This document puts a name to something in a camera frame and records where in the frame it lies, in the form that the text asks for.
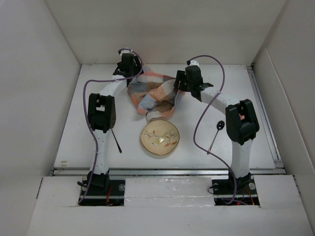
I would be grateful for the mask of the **checkered orange blue cloth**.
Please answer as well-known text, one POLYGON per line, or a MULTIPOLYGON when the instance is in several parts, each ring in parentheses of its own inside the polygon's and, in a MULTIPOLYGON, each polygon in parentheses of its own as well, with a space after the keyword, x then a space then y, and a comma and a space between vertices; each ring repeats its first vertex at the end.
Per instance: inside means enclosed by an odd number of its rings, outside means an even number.
POLYGON ((147 65, 143 73, 127 86, 127 92, 138 113, 148 121, 169 119, 185 92, 174 89, 175 78, 155 73, 147 65))

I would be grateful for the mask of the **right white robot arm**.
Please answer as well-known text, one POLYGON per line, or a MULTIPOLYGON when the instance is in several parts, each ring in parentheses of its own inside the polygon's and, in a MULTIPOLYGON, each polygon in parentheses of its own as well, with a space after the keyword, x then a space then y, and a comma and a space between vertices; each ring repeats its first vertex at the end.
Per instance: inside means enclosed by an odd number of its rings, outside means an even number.
POLYGON ((226 132, 232 141, 232 162, 227 187, 234 194, 240 193, 251 179, 250 152, 259 131, 252 101, 231 98, 215 89, 212 84, 203 82, 198 65, 190 65, 184 71, 177 71, 174 89, 190 92, 197 100, 225 115, 226 132))

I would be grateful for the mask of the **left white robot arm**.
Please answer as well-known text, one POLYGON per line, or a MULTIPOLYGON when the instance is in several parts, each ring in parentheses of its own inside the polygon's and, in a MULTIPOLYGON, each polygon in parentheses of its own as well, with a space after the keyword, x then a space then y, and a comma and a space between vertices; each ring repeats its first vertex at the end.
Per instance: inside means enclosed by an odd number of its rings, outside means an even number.
POLYGON ((131 81, 143 73, 140 56, 133 50, 119 50, 121 61, 110 80, 100 92, 89 95, 88 107, 85 108, 88 128, 95 141, 94 160, 88 174, 88 185, 99 194, 104 195, 110 188, 108 144, 112 129, 116 123, 115 97, 131 81))

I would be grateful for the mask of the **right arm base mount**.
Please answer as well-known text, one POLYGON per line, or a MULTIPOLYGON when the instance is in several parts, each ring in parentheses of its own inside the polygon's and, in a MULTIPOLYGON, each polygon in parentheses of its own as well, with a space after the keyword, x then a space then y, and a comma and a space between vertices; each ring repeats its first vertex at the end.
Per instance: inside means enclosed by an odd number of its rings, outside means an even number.
POLYGON ((208 192, 213 194, 216 206, 259 206, 256 184, 253 178, 243 185, 237 186, 233 180, 213 179, 208 192))

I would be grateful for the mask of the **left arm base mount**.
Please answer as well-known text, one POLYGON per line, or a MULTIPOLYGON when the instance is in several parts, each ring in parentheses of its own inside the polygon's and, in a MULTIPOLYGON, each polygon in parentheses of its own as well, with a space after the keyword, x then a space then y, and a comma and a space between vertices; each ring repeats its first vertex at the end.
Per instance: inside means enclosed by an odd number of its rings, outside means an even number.
POLYGON ((120 207, 125 200, 125 180, 110 180, 109 186, 105 189, 90 185, 87 190, 88 181, 77 182, 81 187, 78 205, 80 206, 107 206, 120 207))

